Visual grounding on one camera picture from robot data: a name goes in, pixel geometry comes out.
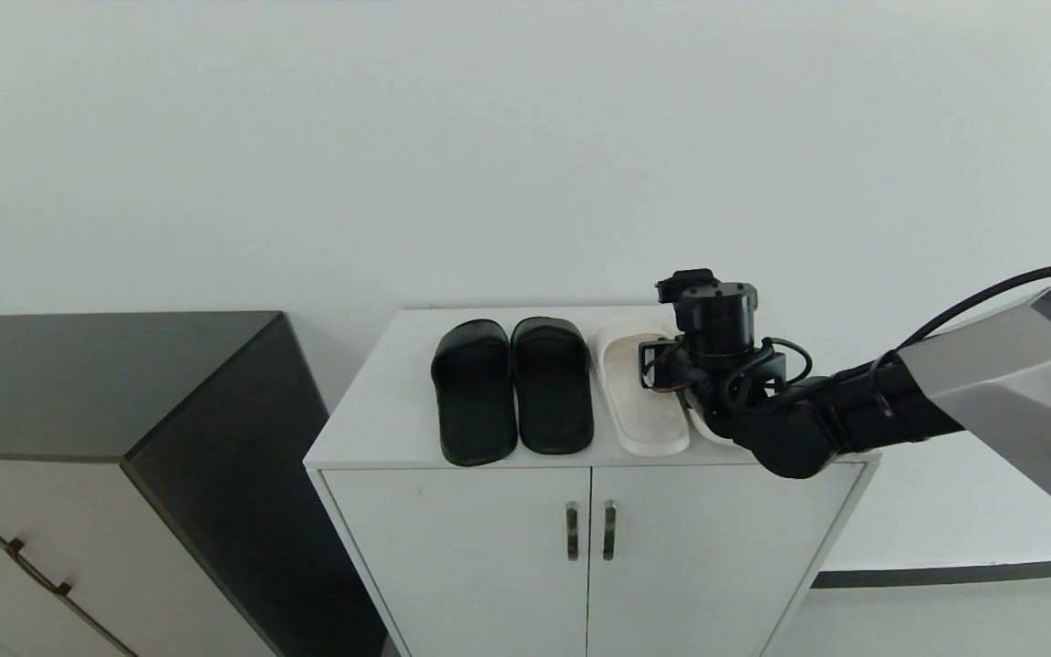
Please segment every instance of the black floor strip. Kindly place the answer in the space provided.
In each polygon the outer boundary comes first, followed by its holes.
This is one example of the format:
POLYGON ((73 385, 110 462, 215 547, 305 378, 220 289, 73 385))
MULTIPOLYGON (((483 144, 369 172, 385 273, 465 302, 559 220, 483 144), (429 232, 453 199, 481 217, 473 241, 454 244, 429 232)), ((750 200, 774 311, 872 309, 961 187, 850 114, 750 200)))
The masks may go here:
POLYGON ((959 569, 909 569, 904 571, 823 571, 812 588, 879 588, 978 582, 1051 577, 1051 561, 1001 566, 964 566, 959 569))

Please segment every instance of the cabinet door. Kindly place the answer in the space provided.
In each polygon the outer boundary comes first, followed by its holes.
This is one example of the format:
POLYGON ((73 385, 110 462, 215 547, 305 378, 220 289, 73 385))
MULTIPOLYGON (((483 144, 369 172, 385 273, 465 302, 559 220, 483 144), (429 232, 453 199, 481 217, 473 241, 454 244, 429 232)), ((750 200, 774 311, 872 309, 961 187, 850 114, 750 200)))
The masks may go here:
POLYGON ((799 481, 759 466, 596 467, 589 656, 762 653, 860 473, 834 465, 799 481))
POLYGON ((581 657, 590 469, 325 471, 405 657, 581 657), (578 553, 568 554, 569 502, 578 553))

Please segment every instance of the white cabinet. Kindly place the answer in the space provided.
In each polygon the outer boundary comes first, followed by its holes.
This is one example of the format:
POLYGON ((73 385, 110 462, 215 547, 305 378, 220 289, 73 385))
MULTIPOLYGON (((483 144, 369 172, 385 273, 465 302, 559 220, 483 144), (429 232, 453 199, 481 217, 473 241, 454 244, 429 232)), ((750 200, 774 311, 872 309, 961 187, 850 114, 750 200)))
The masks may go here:
POLYGON ((660 311, 397 313, 304 461, 404 657, 756 657, 780 635, 873 454, 804 481, 700 436, 634 457, 597 386, 581 453, 518 446, 476 469, 440 454, 429 365, 456 324, 489 316, 510 331, 549 314, 590 334, 660 311))

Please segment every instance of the black slide sandal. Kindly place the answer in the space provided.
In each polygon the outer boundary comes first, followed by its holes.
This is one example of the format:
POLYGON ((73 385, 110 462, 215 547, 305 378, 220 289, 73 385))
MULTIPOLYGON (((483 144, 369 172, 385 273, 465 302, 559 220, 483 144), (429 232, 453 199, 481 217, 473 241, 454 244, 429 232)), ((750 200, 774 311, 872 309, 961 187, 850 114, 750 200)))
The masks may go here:
POLYGON ((595 437, 592 355, 577 326, 531 316, 514 328, 513 349, 522 444, 537 453, 586 449, 595 437))
POLYGON ((440 452, 454 466, 500 460, 517 446, 513 373, 504 329, 472 320, 440 337, 432 357, 440 452))

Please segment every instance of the floor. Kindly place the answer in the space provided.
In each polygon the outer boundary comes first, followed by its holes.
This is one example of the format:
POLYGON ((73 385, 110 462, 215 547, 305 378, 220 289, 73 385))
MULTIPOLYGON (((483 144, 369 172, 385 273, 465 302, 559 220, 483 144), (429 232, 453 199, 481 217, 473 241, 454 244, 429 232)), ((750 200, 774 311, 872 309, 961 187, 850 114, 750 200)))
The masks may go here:
MULTIPOLYGON (((888 657, 1051 654, 1051 577, 809 591, 798 615, 766 657, 878 654, 888 657)), ((384 657, 399 657, 399 654, 389 643, 384 657)), ((701 653, 701 657, 724 657, 724 654, 707 652, 701 653)))

